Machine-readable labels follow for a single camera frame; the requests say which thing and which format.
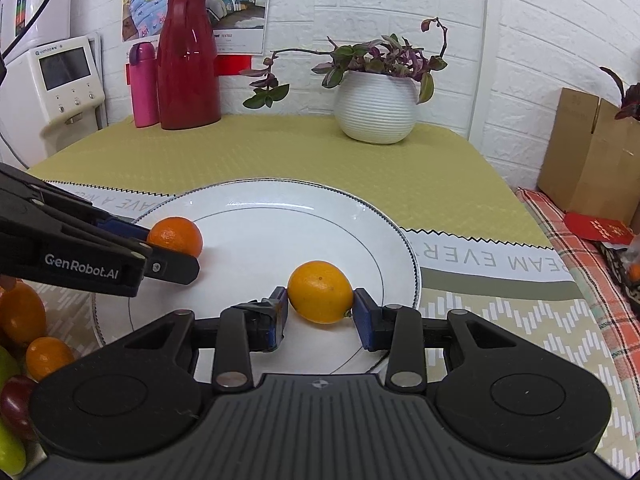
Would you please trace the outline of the patterned tablecloth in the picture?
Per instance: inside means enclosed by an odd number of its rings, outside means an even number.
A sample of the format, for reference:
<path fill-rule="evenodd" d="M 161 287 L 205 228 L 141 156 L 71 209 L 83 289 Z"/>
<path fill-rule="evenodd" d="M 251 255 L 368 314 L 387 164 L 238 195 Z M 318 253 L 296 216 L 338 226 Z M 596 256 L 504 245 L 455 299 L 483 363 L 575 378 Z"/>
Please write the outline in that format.
<path fill-rule="evenodd" d="M 612 400 L 598 451 L 639 468 L 638 401 L 567 258 L 461 136 L 419 126 L 362 144 L 333 119 L 229 116 L 168 131 L 123 120 L 37 165 L 35 175 L 114 216 L 198 225 L 189 286 L 145 281 L 132 299 L 41 285 L 49 332 L 84 356 L 174 309 L 212 318 L 267 296 L 311 260 L 380 304 L 427 318 L 469 310 L 596 376 Z"/>

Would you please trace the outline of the small yellow orange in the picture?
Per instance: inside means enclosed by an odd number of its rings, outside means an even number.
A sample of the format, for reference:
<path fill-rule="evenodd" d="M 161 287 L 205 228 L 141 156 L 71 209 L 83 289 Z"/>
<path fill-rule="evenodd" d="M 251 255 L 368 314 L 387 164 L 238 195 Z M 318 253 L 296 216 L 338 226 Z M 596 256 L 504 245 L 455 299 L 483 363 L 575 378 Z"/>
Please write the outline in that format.
<path fill-rule="evenodd" d="M 354 290 L 345 274 L 325 261 L 309 261 L 296 268 L 286 289 L 294 310 L 311 323 L 340 322 L 354 303 Z"/>

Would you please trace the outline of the red envelope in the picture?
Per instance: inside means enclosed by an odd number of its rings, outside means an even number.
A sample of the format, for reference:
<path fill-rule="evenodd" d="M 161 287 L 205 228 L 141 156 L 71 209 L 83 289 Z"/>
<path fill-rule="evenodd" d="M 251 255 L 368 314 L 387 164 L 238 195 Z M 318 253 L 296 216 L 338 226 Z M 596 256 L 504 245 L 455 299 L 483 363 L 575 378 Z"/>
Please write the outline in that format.
<path fill-rule="evenodd" d="M 631 229 L 618 220 L 568 212 L 563 221 L 570 232 L 590 242 L 628 246 L 634 239 Z"/>

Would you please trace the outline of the bedding wall poster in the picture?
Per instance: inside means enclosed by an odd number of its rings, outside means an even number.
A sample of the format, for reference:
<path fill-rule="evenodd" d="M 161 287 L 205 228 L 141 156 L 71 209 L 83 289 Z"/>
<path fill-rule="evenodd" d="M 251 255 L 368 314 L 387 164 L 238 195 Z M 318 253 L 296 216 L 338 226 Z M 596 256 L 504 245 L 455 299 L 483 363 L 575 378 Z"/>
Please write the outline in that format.
<path fill-rule="evenodd" d="M 168 19 L 169 0 L 122 0 L 122 40 L 156 44 Z M 264 52 L 268 0 L 205 0 L 222 76 L 239 75 Z"/>

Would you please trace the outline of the clear plastic bag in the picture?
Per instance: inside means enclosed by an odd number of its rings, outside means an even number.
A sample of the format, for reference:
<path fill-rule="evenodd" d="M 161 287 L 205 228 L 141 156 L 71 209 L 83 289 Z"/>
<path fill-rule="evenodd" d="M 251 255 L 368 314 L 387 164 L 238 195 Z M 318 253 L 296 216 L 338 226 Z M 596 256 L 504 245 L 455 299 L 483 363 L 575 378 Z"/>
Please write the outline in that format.
<path fill-rule="evenodd" d="M 629 298 L 639 302 L 639 235 L 627 246 L 608 248 L 608 262 L 615 281 Z"/>

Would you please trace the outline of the white ceramic plate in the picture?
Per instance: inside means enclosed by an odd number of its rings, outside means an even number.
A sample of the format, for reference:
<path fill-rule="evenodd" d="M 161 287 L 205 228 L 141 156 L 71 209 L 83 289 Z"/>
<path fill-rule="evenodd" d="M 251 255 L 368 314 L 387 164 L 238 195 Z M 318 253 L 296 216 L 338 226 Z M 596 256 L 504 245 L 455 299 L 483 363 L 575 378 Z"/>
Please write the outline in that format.
<path fill-rule="evenodd" d="M 137 224 L 193 221 L 203 237 L 200 274 L 189 286 L 146 278 L 137 296 L 93 298 L 94 332 L 110 344 L 176 309 L 216 318 L 268 297 L 307 261 L 337 266 L 380 306 L 419 307 L 420 266 L 404 232 L 361 198 L 324 185 L 278 179 L 218 183 L 166 200 Z"/>

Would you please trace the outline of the white pot purple plant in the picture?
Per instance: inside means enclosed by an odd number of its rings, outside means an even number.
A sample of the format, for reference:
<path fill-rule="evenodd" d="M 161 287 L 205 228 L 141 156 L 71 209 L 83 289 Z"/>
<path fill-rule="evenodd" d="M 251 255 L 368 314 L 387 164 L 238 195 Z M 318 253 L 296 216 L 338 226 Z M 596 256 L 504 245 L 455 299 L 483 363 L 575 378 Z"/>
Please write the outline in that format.
<path fill-rule="evenodd" d="M 322 78 L 321 87 L 335 90 L 333 115 L 352 140 L 390 145 L 411 133 L 418 122 L 418 107 L 435 93 L 433 74 L 447 67 L 448 27 L 438 18 L 424 18 L 422 32 L 438 29 L 442 46 L 435 55 L 414 46 L 407 38 L 382 35 L 359 44 L 337 44 L 329 50 L 286 48 L 274 50 L 259 68 L 241 74 L 252 80 L 253 95 L 243 102 L 249 110 L 273 107 L 290 93 L 290 86 L 274 73 L 281 55 L 303 53 L 326 60 L 311 71 Z"/>

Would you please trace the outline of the large orange with stem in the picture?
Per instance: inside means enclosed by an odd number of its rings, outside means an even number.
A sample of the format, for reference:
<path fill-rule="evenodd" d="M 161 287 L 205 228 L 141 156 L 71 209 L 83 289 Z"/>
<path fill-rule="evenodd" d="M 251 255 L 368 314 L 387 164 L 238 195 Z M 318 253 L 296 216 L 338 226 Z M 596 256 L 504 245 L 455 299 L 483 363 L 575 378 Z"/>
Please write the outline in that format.
<path fill-rule="evenodd" d="M 46 336 L 46 309 L 35 289 L 18 281 L 2 294 L 1 329 L 17 347 Z"/>

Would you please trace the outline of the small green apple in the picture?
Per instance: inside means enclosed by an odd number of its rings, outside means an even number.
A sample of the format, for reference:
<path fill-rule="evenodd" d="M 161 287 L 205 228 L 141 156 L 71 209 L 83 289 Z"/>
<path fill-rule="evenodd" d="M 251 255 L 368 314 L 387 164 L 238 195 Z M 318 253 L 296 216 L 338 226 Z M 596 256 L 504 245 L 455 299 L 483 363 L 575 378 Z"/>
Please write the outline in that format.
<path fill-rule="evenodd" d="M 26 451 L 22 441 L 0 422 L 0 468 L 5 474 L 16 476 L 26 466 Z"/>

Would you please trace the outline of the orange mandarin front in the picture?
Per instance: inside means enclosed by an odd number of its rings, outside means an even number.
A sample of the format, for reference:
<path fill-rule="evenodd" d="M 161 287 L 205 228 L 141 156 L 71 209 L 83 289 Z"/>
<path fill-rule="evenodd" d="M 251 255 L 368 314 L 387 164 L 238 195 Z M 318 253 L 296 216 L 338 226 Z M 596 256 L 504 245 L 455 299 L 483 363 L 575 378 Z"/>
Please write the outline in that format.
<path fill-rule="evenodd" d="M 160 220 L 150 229 L 146 241 L 195 258 L 198 258 L 203 250 L 203 237 L 198 226 L 182 217 Z"/>

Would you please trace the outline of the large green mango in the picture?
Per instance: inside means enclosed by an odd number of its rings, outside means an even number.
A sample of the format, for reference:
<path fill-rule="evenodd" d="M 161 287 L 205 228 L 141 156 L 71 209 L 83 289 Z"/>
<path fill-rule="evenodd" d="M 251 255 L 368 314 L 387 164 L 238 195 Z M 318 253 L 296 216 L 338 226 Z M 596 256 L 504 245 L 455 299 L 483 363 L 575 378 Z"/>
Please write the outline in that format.
<path fill-rule="evenodd" d="M 13 376 L 21 375 L 21 367 L 6 348 L 0 347 L 0 390 Z"/>

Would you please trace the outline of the brown cardboard box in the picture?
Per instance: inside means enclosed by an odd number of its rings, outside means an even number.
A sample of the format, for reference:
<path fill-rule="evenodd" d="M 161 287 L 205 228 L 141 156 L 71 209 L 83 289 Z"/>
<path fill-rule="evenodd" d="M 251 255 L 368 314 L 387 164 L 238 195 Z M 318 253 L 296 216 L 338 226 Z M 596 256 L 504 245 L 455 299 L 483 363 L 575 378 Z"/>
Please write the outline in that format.
<path fill-rule="evenodd" d="M 607 100 L 561 91 L 537 188 L 565 212 L 631 224 L 639 205 L 639 123 Z"/>

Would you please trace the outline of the dark purple potted plant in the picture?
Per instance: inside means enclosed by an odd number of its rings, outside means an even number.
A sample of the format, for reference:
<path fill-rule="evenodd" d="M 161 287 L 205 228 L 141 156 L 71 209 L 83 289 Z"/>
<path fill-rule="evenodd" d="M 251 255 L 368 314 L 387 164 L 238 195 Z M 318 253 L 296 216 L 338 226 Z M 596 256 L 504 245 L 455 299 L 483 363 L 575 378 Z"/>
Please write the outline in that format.
<path fill-rule="evenodd" d="M 636 122 L 640 122 L 640 84 L 637 82 L 636 84 L 625 87 L 622 78 L 620 78 L 614 70 L 605 66 L 600 66 L 600 70 L 614 80 L 620 92 L 620 108 L 615 114 L 615 119 L 622 120 L 632 118 Z"/>

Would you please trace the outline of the small orange tangerine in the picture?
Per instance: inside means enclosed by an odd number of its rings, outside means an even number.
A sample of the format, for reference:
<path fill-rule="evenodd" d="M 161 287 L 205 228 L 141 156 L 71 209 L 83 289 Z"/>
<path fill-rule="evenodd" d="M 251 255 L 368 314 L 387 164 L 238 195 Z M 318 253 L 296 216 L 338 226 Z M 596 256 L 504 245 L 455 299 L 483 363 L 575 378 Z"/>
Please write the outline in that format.
<path fill-rule="evenodd" d="M 72 349 L 54 337 L 35 339 L 27 347 L 25 358 L 27 370 L 36 382 L 75 361 Z"/>

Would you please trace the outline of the dark red plum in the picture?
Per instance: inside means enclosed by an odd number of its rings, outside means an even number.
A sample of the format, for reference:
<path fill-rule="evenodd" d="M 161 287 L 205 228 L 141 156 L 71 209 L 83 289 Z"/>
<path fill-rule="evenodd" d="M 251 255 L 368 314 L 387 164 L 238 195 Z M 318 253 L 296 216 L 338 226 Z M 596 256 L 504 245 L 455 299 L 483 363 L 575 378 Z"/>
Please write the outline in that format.
<path fill-rule="evenodd" d="M 24 375 L 10 377 L 1 391 L 1 417 L 22 440 L 35 441 L 37 436 L 29 417 L 29 400 L 36 383 Z"/>

